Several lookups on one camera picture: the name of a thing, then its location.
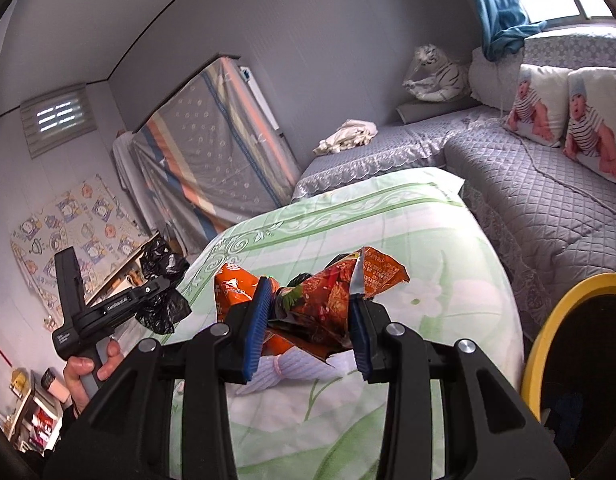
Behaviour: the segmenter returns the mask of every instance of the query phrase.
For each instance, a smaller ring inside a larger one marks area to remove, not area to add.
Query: silver screw
[[[401,323],[390,323],[386,325],[386,332],[390,335],[400,336],[406,333],[406,329]]]
[[[457,346],[465,354],[472,354],[477,349],[477,345],[470,339],[462,339]]]
[[[155,348],[157,348],[157,342],[151,337],[142,339],[139,342],[138,348],[140,352],[152,352]]]
[[[210,327],[210,333],[216,336],[227,335],[230,332],[230,327],[226,323],[215,323]]]

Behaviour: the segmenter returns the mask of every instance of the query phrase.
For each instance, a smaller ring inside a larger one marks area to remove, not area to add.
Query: cartoon print fabric
[[[568,118],[568,68],[523,64],[505,127],[544,146],[558,146]]]
[[[147,235],[128,217],[99,175],[51,200],[24,219],[10,236],[19,267],[59,326],[64,316],[55,253],[74,247],[87,302],[147,241]]]
[[[568,76],[570,119],[563,152],[616,182],[616,68],[581,68]]]

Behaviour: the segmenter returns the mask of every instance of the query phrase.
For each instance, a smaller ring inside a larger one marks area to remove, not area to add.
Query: baby photo pillow
[[[616,68],[580,68],[568,76],[570,119],[563,152],[616,182]]]
[[[568,120],[568,68],[523,64],[505,127],[544,146],[558,146]]]

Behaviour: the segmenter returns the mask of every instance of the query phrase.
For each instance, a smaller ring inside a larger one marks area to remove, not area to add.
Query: blue hat
[[[533,71],[529,66],[522,65],[519,69],[519,82],[523,83],[524,81],[528,81],[529,83],[532,81]]]
[[[574,75],[568,78],[568,95],[572,98],[574,95],[583,95],[584,99],[588,96],[586,94],[586,85],[584,84],[584,78],[581,75]]]

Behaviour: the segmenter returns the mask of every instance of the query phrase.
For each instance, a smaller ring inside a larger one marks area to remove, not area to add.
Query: patterned backrest cover
[[[616,27],[581,26],[549,30],[526,38],[524,63],[578,70],[616,68]]]

